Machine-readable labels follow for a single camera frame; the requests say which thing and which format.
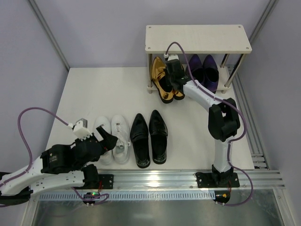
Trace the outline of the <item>purple loafer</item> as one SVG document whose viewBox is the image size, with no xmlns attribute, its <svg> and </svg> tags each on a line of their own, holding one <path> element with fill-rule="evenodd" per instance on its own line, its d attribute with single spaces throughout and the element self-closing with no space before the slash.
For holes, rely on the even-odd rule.
<svg viewBox="0 0 301 226">
<path fill-rule="evenodd" d="M 203 61 L 205 71 L 204 86 L 211 92 L 216 93 L 219 83 L 219 71 L 212 55 L 207 55 Z"/>
<path fill-rule="evenodd" d="M 190 77 L 189 69 L 191 74 L 195 80 L 197 80 L 201 85 L 204 85 L 205 82 L 205 71 L 203 69 L 201 60 L 197 54 L 192 55 L 189 60 L 189 64 L 185 69 L 185 73 L 188 77 Z"/>
</svg>

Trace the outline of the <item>gold loafer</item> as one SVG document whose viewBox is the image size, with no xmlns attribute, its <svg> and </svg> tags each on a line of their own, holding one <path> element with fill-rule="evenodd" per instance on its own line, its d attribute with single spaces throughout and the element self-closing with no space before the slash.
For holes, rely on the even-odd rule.
<svg viewBox="0 0 301 226">
<path fill-rule="evenodd" d="M 169 104 L 174 99 L 173 88 L 166 81 L 166 65 L 162 59 L 156 56 L 152 63 L 151 80 L 158 90 L 161 101 Z"/>
<path fill-rule="evenodd" d="M 179 100 L 183 100 L 185 98 L 185 95 L 180 91 L 173 89 L 173 97 L 175 100 L 179 101 Z"/>
</svg>

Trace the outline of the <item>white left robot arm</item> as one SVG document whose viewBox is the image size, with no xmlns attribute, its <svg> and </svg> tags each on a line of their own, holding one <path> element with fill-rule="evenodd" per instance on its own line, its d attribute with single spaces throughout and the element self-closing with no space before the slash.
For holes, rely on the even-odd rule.
<svg viewBox="0 0 301 226">
<path fill-rule="evenodd" d="M 57 144 L 44 151 L 30 167 L 14 173 L 0 174 L 0 205 L 7 207 L 28 202 L 40 193 L 74 187 L 96 188 L 100 182 L 94 162 L 112 150 L 118 141 L 116 136 L 97 128 L 101 139 L 94 134 L 76 139 L 71 145 Z"/>
</svg>

